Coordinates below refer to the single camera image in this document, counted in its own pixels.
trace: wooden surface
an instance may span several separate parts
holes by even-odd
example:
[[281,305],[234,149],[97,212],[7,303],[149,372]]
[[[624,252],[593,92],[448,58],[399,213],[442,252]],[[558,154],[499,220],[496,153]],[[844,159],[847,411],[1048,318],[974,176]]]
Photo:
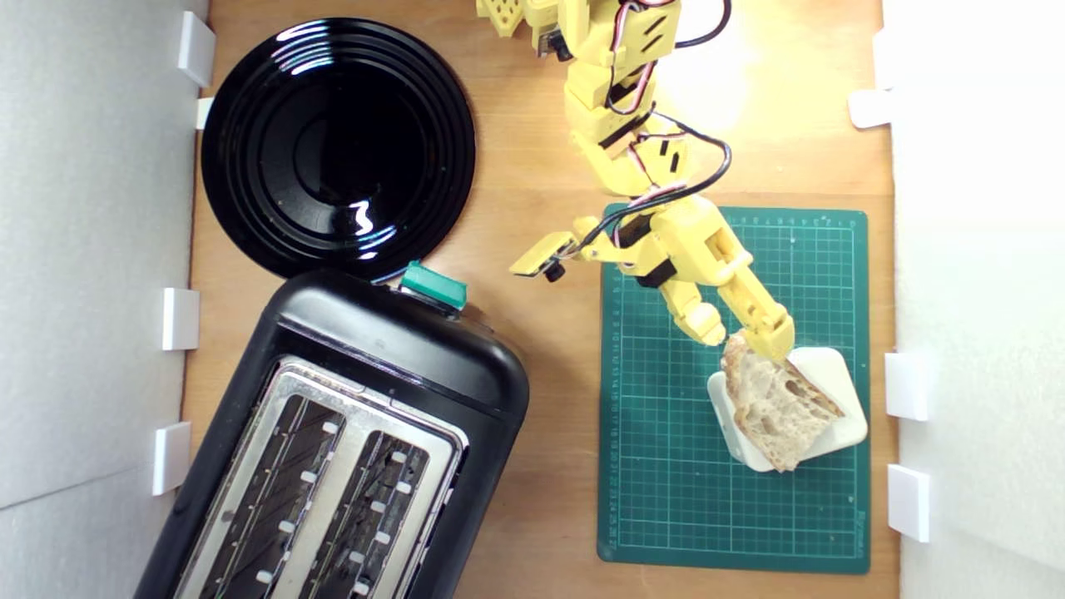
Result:
[[[688,0],[682,36],[712,27],[720,11],[714,4]],[[523,356],[531,403],[458,597],[898,597],[899,541],[887,528],[885,489],[896,432],[884,416],[881,359],[895,330],[889,142],[883,130],[855,131],[847,116],[847,95],[872,84],[879,6],[737,2],[724,35],[672,54],[659,69],[660,106],[735,151],[732,171],[709,197],[869,214],[872,569],[849,577],[606,564],[595,556],[599,271],[574,264],[552,286],[512,277],[507,266],[542,233],[600,213],[609,198],[568,145],[564,67],[536,59],[527,30],[497,38],[475,17],[473,0],[212,1],[215,85],[277,31],[312,18],[362,16],[426,41],[468,88],[480,149],[475,189],[425,263],[469,284],[471,302]],[[183,407],[195,444],[279,282],[223,234],[197,175],[192,286],[202,293],[202,337],[189,355]]]

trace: toaster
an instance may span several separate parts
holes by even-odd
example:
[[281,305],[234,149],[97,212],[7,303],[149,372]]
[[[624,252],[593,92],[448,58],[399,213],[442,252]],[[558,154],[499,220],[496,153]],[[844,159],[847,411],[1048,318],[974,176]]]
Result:
[[454,593],[528,404],[519,358],[412,263],[263,310],[135,597]]

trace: white bracket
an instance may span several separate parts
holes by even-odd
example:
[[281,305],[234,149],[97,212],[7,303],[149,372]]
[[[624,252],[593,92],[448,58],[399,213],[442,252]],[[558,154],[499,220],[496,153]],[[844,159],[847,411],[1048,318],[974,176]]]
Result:
[[192,11],[181,17],[181,46],[178,68],[200,87],[211,85],[214,70],[214,32]]
[[211,104],[214,103],[214,97],[200,98],[196,102],[196,130],[202,131],[207,127],[207,115],[211,112]]
[[928,368],[916,356],[884,354],[887,414],[924,422],[929,419]]
[[872,36],[872,63],[875,90],[856,90],[847,98],[851,123],[858,129],[869,129],[891,123],[895,116],[890,90],[899,72],[899,53],[888,30]]
[[887,466],[887,525],[919,543],[929,541],[931,477],[898,464]]
[[163,351],[199,346],[199,291],[163,290]]
[[192,430],[191,423],[178,422],[155,431],[151,495],[161,496],[184,482],[192,453]]

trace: black plate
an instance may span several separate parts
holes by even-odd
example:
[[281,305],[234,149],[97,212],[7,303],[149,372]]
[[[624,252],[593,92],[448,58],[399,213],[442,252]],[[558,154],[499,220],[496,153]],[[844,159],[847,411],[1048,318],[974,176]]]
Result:
[[227,76],[203,131],[208,199],[263,268],[378,281],[425,257],[465,205],[473,117],[447,64],[395,28],[311,21]]

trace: white plate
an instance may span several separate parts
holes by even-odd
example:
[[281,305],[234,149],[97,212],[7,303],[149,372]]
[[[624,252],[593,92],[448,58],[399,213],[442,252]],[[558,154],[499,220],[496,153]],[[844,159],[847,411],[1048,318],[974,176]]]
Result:
[[[802,372],[815,386],[836,402],[843,417],[836,420],[814,441],[814,444],[803,456],[809,459],[843,448],[856,446],[869,434],[869,424],[858,402],[858,395],[851,383],[851,374],[847,370],[847,361],[842,354],[831,347],[798,347],[788,355],[791,363]],[[725,391],[725,373],[716,372],[706,385],[714,404],[714,414],[718,417],[721,432],[725,436],[728,453],[758,472],[768,472],[773,466],[758,448],[747,438],[742,431],[736,427],[733,416],[736,406],[733,405]]]

